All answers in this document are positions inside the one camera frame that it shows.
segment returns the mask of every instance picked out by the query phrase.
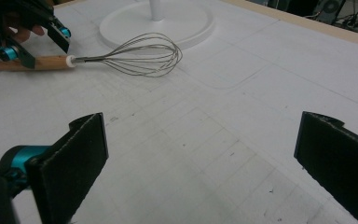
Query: whisk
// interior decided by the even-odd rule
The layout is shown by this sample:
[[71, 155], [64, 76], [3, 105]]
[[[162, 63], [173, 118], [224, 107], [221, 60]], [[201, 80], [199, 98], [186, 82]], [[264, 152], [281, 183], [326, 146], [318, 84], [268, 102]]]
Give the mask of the whisk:
[[104, 63], [131, 76], [161, 77], [170, 73], [182, 56], [182, 51], [166, 35], [148, 33], [138, 35], [102, 56], [38, 57], [34, 69], [22, 66], [18, 60], [0, 62], [0, 71], [59, 70], [76, 67], [79, 63]]

